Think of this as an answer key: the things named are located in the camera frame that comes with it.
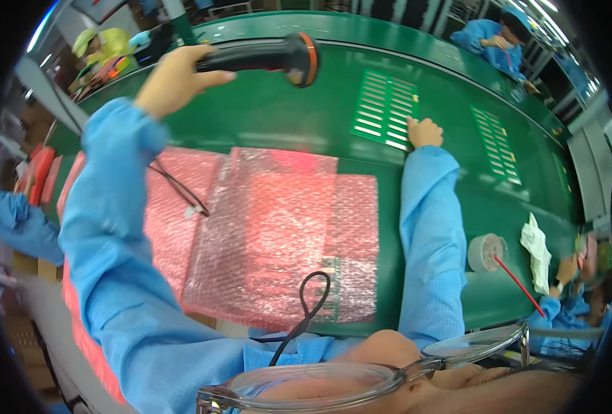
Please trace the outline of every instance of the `red stick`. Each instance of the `red stick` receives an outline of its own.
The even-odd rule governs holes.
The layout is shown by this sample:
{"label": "red stick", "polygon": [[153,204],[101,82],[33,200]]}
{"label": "red stick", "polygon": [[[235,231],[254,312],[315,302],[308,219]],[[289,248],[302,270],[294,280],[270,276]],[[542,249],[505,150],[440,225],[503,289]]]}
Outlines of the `red stick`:
{"label": "red stick", "polygon": [[[501,32],[497,32],[497,35],[499,37],[501,37]],[[506,60],[509,61],[509,68],[511,69],[511,71],[513,70],[513,65],[511,65],[511,57],[509,56],[509,52],[508,50],[504,49],[504,53],[506,54]]]}
{"label": "red stick", "polygon": [[513,278],[513,280],[515,281],[515,283],[517,283],[517,286],[520,287],[520,289],[522,289],[522,292],[524,292],[524,294],[526,294],[526,296],[529,298],[529,300],[533,303],[533,305],[536,307],[536,310],[541,314],[541,316],[543,318],[545,318],[545,314],[543,313],[543,310],[541,309],[541,307],[539,306],[538,303],[536,303],[536,301],[534,301],[534,298],[531,297],[531,295],[529,294],[529,292],[526,291],[525,287],[522,286],[522,283],[520,283],[520,281],[517,279],[517,277],[515,277],[511,271],[509,270],[509,268],[506,267],[506,265],[504,263],[501,262],[500,258],[497,257],[497,255],[493,254],[495,260],[497,261],[497,263],[500,264],[500,266],[502,268],[504,268],[504,270],[509,274],[510,277]]}

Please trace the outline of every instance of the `barcode scanner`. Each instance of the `barcode scanner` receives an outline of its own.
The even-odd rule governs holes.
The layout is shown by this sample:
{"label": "barcode scanner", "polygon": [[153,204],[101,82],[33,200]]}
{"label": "barcode scanner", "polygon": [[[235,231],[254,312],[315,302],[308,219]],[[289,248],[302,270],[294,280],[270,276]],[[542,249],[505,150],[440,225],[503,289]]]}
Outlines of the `barcode scanner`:
{"label": "barcode scanner", "polygon": [[198,60],[196,71],[249,69],[283,70],[296,87],[309,87],[320,70],[320,45],[304,32],[294,32],[281,43],[241,45],[216,50]]}

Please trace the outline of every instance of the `pink bubble wrap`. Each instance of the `pink bubble wrap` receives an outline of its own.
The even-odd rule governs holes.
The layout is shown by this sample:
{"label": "pink bubble wrap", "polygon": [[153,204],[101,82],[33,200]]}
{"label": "pink bubble wrap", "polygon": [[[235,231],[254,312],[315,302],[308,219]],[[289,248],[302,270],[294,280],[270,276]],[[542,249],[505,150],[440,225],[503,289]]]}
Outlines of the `pink bubble wrap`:
{"label": "pink bubble wrap", "polygon": [[[243,325],[284,330],[303,318],[299,286],[333,279],[320,322],[375,313],[377,189],[372,176],[337,176],[337,160],[235,148],[220,172],[212,217],[197,236],[183,306]],[[310,308],[323,279],[305,290]]]}
{"label": "pink bubble wrap", "polygon": [[[222,154],[168,148],[161,163],[212,213],[186,215],[187,203],[148,170],[145,232],[154,265],[185,311],[248,326],[283,330],[303,315],[298,290],[308,273],[332,275],[320,322],[369,321],[375,313],[377,183],[373,176],[337,176],[337,159],[298,152],[234,148]],[[86,162],[79,153],[58,200],[62,212]],[[308,284],[312,306],[324,284]],[[62,295],[73,337],[113,398],[117,378],[85,331],[65,264]]]}
{"label": "pink bubble wrap", "polygon": [[[167,148],[159,156],[166,171],[184,184],[191,192],[207,205],[215,172],[228,157],[215,152],[190,150],[186,148]],[[80,152],[71,167],[65,185],[58,199],[58,214],[62,212],[67,195],[81,170],[86,164],[85,154]],[[182,199],[166,178],[158,172],[149,170],[146,174],[148,203],[145,209],[145,234],[152,241],[154,266],[168,280],[178,300],[181,299],[189,269],[194,237],[203,217],[200,214],[185,215],[190,206]],[[71,330],[78,348],[81,350],[99,381],[108,393],[120,403],[126,403],[122,396],[117,377],[112,373],[99,345],[87,334],[80,319],[78,297],[69,279],[69,265],[65,260],[62,279],[62,297],[70,310]]]}

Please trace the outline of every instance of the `clear glasses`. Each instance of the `clear glasses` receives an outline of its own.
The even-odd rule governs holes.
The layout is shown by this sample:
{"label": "clear glasses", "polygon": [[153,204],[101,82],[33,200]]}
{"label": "clear glasses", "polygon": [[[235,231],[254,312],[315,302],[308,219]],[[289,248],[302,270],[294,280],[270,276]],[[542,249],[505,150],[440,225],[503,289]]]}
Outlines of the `clear glasses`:
{"label": "clear glasses", "polygon": [[198,391],[197,412],[326,413],[359,407],[406,382],[435,371],[482,360],[518,342],[522,365],[529,362],[529,323],[479,331],[426,346],[405,368],[381,364],[324,363],[273,366],[244,372],[225,384]]}

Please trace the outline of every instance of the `worker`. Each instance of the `worker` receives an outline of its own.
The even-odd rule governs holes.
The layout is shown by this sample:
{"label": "worker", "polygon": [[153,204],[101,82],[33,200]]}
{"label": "worker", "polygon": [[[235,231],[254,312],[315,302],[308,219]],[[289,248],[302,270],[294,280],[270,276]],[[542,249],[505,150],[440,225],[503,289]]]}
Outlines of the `worker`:
{"label": "worker", "polygon": [[585,69],[579,65],[572,56],[567,56],[565,53],[557,53],[554,55],[554,59],[559,62],[559,66],[563,69],[570,83],[573,84],[575,90],[582,96],[583,99],[587,98],[587,92],[589,91],[589,77]]}
{"label": "worker", "polygon": [[500,22],[471,20],[451,41],[473,54],[482,56],[492,66],[520,82],[529,92],[538,90],[520,73],[522,46],[531,40],[533,27],[525,12],[514,6],[501,8]]}
{"label": "worker", "polygon": [[73,43],[71,51],[77,58],[87,56],[87,64],[103,66],[113,58],[126,56],[134,50],[129,44],[131,37],[123,29],[106,29],[98,32],[86,29]]}
{"label": "worker", "polygon": [[[92,115],[82,138],[87,163],[63,215],[60,245],[83,326],[102,347],[125,399],[140,413],[194,413],[201,386],[267,367],[278,346],[227,338],[185,316],[153,267],[142,231],[146,169],[169,141],[161,120],[206,88],[235,78],[226,71],[194,73],[195,62],[213,50],[210,45],[177,48],[154,68],[134,101],[114,99]],[[287,344],[277,366],[337,360],[403,367],[419,359],[419,348],[464,334],[460,294],[466,284],[466,237],[454,192],[460,166],[441,148],[442,128],[429,119],[408,122],[416,149],[403,172],[399,231],[406,269],[399,332],[380,331],[366,340],[304,333]],[[463,407],[480,413],[551,413],[578,382],[554,372],[508,374],[506,368],[469,364],[408,383],[381,401],[390,413]],[[314,397],[304,393],[321,390],[284,391],[279,400]],[[366,408],[355,412],[375,412]]]}
{"label": "worker", "polygon": [[23,192],[18,194],[20,183],[19,180],[13,193],[0,189],[0,240],[21,253],[62,266],[64,254],[58,245],[60,229],[41,208],[28,201],[34,174],[29,174]]}
{"label": "worker", "polygon": [[[542,317],[535,310],[527,318],[530,327],[575,330],[607,327],[609,325],[612,315],[610,308],[610,303],[612,303],[612,275],[608,275],[599,286],[593,288],[587,303],[581,293],[584,283],[592,283],[593,272],[583,268],[580,270],[579,276],[573,280],[577,270],[577,254],[559,263],[559,271],[554,284],[550,286],[550,294],[543,295],[539,301],[545,317]],[[573,282],[570,284],[568,297],[561,303],[559,296],[571,280]],[[534,352],[559,355],[562,349],[565,352],[570,352],[571,349],[583,352],[592,345],[593,341],[590,339],[532,335],[530,343]]]}

